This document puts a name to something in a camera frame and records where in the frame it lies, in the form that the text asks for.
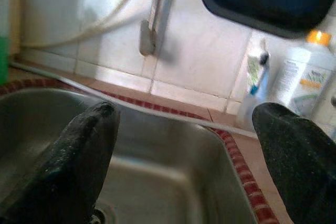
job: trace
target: orange bottle cap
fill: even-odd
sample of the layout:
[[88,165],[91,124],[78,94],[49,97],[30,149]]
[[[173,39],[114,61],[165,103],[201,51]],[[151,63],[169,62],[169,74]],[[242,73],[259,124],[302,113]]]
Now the orange bottle cap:
[[312,30],[307,36],[307,42],[316,43],[324,46],[328,46],[331,39],[331,34],[324,33],[318,30]]

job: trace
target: stainless steel sink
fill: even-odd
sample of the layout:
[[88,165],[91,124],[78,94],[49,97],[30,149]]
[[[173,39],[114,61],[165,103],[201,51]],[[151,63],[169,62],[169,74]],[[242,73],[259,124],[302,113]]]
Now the stainless steel sink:
[[[0,201],[70,120],[99,101],[58,89],[0,97]],[[216,134],[118,107],[119,134],[97,223],[257,223]]]

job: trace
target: countertop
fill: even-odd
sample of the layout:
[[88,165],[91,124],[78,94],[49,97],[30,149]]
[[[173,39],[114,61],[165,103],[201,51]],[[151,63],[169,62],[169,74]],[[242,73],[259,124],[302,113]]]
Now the countertop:
[[[222,123],[229,126],[234,125],[235,116],[232,115],[222,114],[218,111],[212,111],[205,108],[193,106],[190,104],[184,104],[169,99],[155,97],[147,93],[121,88],[119,86],[79,76],[73,73],[67,73],[51,68],[46,68],[32,63],[29,63],[29,65],[32,67],[37,67],[39,69],[47,70],[52,73],[64,76],[68,79],[79,82],[83,85],[89,86],[97,90],[123,95],[126,97],[158,104],[161,106],[170,107],[180,111],[194,113],[216,123]],[[15,68],[9,68],[8,71],[8,82],[14,80],[41,79],[41,78],[45,77],[30,72],[21,71]],[[284,224],[293,223],[287,214],[286,208],[281,200],[278,190],[275,187],[272,178],[268,172],[259,141],[254,138],[238,134],[232,134],[232,136],[235,139],[236,144],[238,145],[238,148],[240,149],[256,182],[258,183],[259,188],[263,192],[266,200],[268,201],[270,207],[277,216],[279,222]]]

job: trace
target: green bottle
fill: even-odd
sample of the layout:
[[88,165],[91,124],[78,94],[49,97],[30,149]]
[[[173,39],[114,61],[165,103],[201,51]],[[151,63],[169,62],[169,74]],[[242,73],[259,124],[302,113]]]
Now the green bottle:
[[8,16],[9,0],[0,0],[0,84],[7,81],[8,73]]

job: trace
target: red tile trim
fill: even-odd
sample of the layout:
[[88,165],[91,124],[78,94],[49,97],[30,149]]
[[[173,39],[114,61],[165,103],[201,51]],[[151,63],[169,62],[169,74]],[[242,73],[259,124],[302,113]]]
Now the red tile trim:
[[[62,89],[84,93],[81,90],[78,90],[72,86],[69,86],[57,80],[33,79],[33,80],[13,81],[13,82],[0,86],[0,96],[23,89],[23,88],[39,88],[39,87],[40,88],[41,87],[62,88]],[[142,106],[148,109],[153,109],[157,111],[163,111],[167,113],[188,116],[191,118],[202,119],[202,120],[208,121],[208,119],[205,119],[193,113],[178,111],[178,110],[171,109],[168,107],[164,107],[164,106],[160,106],[160,105],[152,104],[148,102],[143,102],[137,99],[124,97],[122,95],[116,95],[116,94],[112,94],[109,92],[102,91],[102,93],[107,94],[116,99],[129,102],[132,104],[136,104],[138,106]],[[244,160],[244,157],[242,156],[238,146],[236,145],[235,140],[232,138],[230,133],[226,131],[222,131],[218,129],[211,129],[211,130],[214,131],[222,139],[223,143],[225,144],[228,150],[228,153],[231,157],[231,160],[233,162],[233,166],[235,167],[238,173],[240,181],[243,185],[243,188],[246,192],[246,195],[250,201],[252,209],[254,210],[254,213],[259,223],[260,224],[278,224],[279,221],[277,220],[273,211],[267,204],[265,197],[263,196],[263,193],[259,189],[255,179],[253,178],[253,175],[250,169],[248,168]]]

